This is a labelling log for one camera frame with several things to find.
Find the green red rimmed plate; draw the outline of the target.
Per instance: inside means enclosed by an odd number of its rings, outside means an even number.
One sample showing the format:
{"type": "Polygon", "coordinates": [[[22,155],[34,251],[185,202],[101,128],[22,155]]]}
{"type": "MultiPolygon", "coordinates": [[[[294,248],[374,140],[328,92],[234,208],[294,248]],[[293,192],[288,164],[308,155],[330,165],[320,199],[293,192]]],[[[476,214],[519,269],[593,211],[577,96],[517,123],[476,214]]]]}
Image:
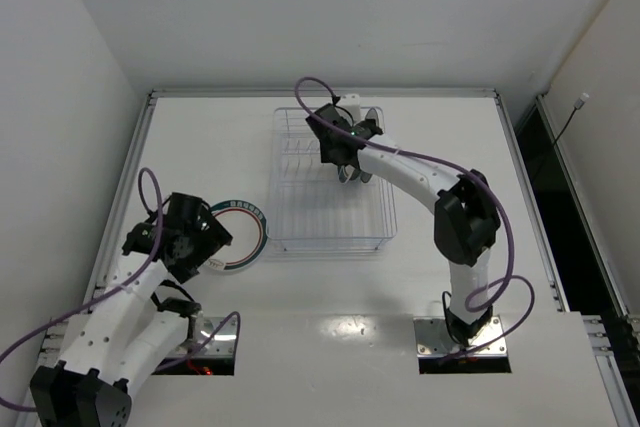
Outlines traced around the green red rimmed plate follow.
{"type": "Polygon", "coordinates": [[[210,213],[232,235],[232,244],[210,257],[204,266],[214,274],[232,275],[248,269],[264,251],[267,219],[264,212],[251,202],[226,200],[213,205],[210,213]]]}
{"type": "Polygon", "coordinates": [[[337,167],[338,180],[341,184],[346,184],[352,180],[354,176],[355,168],[350,165],[343,165],[337,167]]]}

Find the white plate with characters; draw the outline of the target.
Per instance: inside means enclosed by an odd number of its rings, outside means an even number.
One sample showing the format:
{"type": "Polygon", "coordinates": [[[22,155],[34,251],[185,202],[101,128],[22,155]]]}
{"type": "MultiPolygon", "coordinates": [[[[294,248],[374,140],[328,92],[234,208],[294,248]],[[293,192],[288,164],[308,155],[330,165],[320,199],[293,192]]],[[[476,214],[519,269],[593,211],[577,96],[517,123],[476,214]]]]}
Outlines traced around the white plate with characters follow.
{"type": "MultiPolygon", "coordinates": [[[[375,108],[370,108],[364,116],[365,126],[369,129],[369,133],[367,134],[367,140],[371,140],[372,138],[379,136],[382,132],[379,126],[379,115],[378,111],[375,108]]],[[[363,184],[367,184],[373,175],[366,171],[363,167],[363,163],[361,160],[358,160],[360,167],[360,181],[363,184]]]]}

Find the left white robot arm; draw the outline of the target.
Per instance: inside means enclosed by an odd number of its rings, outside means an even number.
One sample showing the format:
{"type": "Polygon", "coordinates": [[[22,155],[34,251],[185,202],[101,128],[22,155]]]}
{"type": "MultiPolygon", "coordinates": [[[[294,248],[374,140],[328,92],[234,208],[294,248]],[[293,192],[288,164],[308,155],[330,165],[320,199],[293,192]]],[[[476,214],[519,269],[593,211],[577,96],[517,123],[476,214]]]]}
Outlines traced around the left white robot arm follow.
{"type": "Polygon", "coordinates": [[[171,352],[181,350],[188,360],[205,350],[215,336],[197,336],[199,303],[169,297],[153,313],[147,309],[158,288],[195,277],[231,242],[209,204],[184,193],[172,193],[136,224],[125,237],[104,300],[56,364],[38,367],[30,381],[41,425],[124,426],[144,382],[178,365],[167,358],[171,352]]]}

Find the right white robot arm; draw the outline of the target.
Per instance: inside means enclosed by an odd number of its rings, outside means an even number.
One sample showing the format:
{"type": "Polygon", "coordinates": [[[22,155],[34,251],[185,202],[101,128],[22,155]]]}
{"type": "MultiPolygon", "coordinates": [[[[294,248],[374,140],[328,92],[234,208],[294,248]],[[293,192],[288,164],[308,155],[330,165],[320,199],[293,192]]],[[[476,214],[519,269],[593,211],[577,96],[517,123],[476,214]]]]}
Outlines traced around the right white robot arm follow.
{"type": "Polygon", "coordinates": [[[488,263],[501,226],[494,203],[467,174],[455,174],[400,153],[374,119],[350,125],[326,104],[306,118],[321,161],[386,180],[434,218],[434,243],[449,261],[451,298],[445,320],[454,342],[468,346],[490,321],[488,263]]]}

